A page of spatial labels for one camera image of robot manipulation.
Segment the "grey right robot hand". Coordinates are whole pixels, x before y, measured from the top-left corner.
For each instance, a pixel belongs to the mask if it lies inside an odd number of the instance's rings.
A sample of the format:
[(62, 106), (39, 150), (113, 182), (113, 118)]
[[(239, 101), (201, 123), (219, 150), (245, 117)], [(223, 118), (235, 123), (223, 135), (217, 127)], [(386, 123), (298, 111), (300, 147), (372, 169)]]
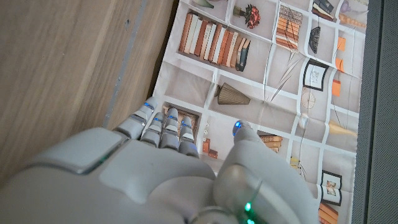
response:
[(218, 172), (190, 118), (149, 98), (114, 130), (82, 131), (33, 157), (1, 187), (2, 223), (317, 223), (307, 184), (249, 123)]

